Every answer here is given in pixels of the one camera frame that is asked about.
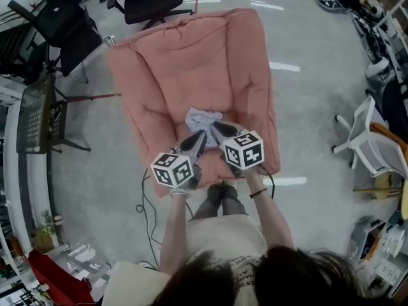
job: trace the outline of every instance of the pink cushion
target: pink cushion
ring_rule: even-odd
[[[108,54],[146,167],[188,136],[190,107],[223,113],[224,120],[264,139],[265,166],[280,170],[272,81],[263,27],[255,10],[195,14],[138,33]],[[232,174],[208,150],[199,160],[200,186]],[[168,194],[155,185],[158,196]]]

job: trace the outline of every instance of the concrete floor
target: concrete floor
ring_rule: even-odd
[[[201,3],[199,11],[251,7],[250,1]],[[282,161],[282,171],[275,177],[306,177],[307,183],[277,187],[275,201],[298,247],[344,253],[359,217],[375,214],[386,219],[396,207],[394,200],[364,200],[353,194],[358,178],[348,167],[350,155],[334,156],[330,151],[333,144],[346,139],[346,133],[335,128],[333,116],[340,113],[351,120],[365,98],[368,58],[349,15],[327,13],[315,0],[257,1],[284,8],[254,7],[265,27],[269,60],[300,68],[272,70]],[[107,10],[98,0],[87,5],[100,32],[114,35],[116,41],[132,36],[143,25],[126,25],[119,11]],[[89,85],[61,78],[58,87],[72,95],[115,92],[106,50],[99,48],[85,63]],[[110,263],[153,263],[145,218],[135,210],[142,198],[145,167],[120,98],[69,105],[67,132],[92,147],[92,152],[63,147],[62,154],[53,153],[55,205],[64,217],[62,239],[90,244]],[[240,182],[238,190],[248,213],[257,218],[246,184]],[[157,207],[160,204],[154,236],[161,241],[170,201],[157,199],[149,182],[146,191]],[[198,191],[188,201],[193,210],[204,196],[204,191]]]

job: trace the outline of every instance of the white cloth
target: white cloth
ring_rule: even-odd
[[[188,253],[193,257],[212,251],[213,264],[228,262],[238,282],[236,306],[257,306],[252,265],[266,252],[262,232],[247,215],[226,215],[187,224]],[[146,306],[169,280],[169,275],[118,262],[113,268],[102,306]]]
[[[205,132],[207,133],[207,143],[205,144],[205,146],[216,147],[217,142],[211,134],[210,125],[214,121],[221,121],[221,119],[221,112],[203,111],[197,110],[195,108],[190,108],[190,110],[187,112],[184,122],[193,133],[199,130],[205,130]]]

